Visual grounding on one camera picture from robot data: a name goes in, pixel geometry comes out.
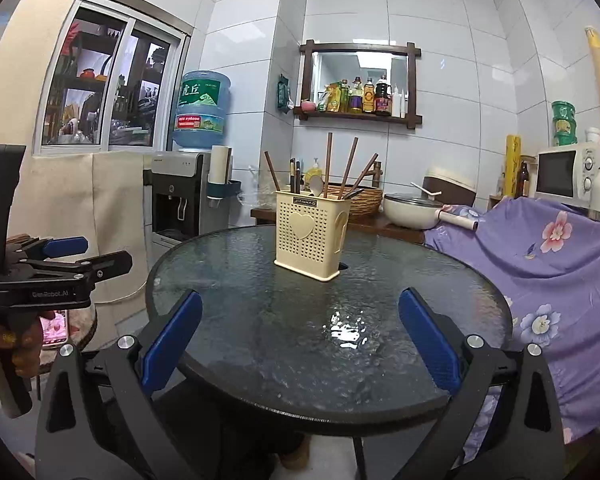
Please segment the left hand painted nails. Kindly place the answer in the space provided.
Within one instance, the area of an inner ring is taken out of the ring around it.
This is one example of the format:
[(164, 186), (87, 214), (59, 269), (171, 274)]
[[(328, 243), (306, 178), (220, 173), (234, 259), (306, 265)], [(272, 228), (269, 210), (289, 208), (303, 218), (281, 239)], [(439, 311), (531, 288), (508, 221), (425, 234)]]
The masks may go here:
[(52, 320), (54, 317), (54, 311), (42, 312), (21, 336), (0, 325), (0, 349), (12, 350), (12, 364), (18, 376), (32, 378), (38, 374), (43, 345), (41, 321), (43, 318)]

